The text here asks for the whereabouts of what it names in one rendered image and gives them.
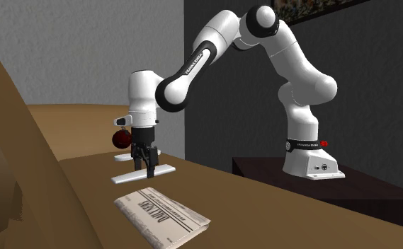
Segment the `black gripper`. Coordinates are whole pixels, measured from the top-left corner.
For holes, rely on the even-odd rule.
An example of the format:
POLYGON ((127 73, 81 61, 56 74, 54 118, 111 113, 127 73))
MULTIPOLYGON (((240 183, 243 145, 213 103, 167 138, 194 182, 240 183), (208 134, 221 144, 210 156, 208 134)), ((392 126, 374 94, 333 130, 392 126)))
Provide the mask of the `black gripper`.
MULTIPOLYGON (((132 148, 131 156, 134 161, 135 170, 142 169, 142 147, 151 146, 155 140, 154 127, 132 127, 132 148)), ((147 164, 147 178, 154 177, 155 167, 159 163, 158 148, 148 147, 145 154, 147 164)))

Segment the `long white flat bar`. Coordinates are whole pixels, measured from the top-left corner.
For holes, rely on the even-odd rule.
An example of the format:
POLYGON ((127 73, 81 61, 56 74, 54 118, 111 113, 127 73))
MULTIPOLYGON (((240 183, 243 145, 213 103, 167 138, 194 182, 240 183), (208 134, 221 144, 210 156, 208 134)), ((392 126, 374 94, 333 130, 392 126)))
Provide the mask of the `long white flat bar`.
POLYGON ((153 172, 153 175, 150 175, 147 173, 147 169, 142 169, 142 170, 136 170, 131 173, 126 173, 123 175, 118 175, 113 178, 111 178, 111 182, 114 184, 122 184, 122 183, 128 183, 128 182, 133 182, 137 180, 144 180, 148 178, 153 178, 158 175, 164 175, 167 173, 174 172, 176 170, 175 167, 170 166, 169 164, 163 164, 156 166, 153 172))

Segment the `dark red ball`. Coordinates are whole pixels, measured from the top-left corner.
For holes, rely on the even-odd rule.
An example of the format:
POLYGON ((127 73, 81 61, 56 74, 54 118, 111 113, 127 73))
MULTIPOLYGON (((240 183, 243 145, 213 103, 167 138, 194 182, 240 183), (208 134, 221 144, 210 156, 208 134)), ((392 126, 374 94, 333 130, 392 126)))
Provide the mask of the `dark red ball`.
POLYGON ((123 127, 122 129, 114 133, 114 135, 112 136, 112 143, 115 148, 126 149, 132 143, 132 135, 123 127))

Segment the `folded newspaper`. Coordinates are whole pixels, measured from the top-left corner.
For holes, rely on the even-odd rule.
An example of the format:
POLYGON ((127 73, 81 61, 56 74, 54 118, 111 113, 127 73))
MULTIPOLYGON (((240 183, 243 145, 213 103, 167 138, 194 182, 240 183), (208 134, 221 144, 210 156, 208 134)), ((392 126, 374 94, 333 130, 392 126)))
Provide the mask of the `folded newspaper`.
POLYGON ((210 224, 208 218, 152 187, 119 197, 114 204, 153 249, 178 249, 210 224))

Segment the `dark robot stand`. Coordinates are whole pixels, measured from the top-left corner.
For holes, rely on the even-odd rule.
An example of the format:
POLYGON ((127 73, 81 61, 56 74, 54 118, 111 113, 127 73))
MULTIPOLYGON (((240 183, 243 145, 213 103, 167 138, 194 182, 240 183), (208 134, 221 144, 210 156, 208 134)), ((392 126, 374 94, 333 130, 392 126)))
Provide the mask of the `dark robot stand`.
POLYGON ((232 159, 232 173, 403 226, 403 188, 347 166, 345 178, 309 180, 283 172, 284 158, 232 159))

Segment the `dark framed wall picture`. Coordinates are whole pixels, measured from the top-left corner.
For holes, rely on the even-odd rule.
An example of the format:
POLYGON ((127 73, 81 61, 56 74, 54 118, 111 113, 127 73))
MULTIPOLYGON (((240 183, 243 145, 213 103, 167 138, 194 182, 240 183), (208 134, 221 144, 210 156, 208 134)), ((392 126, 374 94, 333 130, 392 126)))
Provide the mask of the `dark framed wall picture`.
POLYGON ((370 0, 271 0, 280 19, 295 25, 370 0))

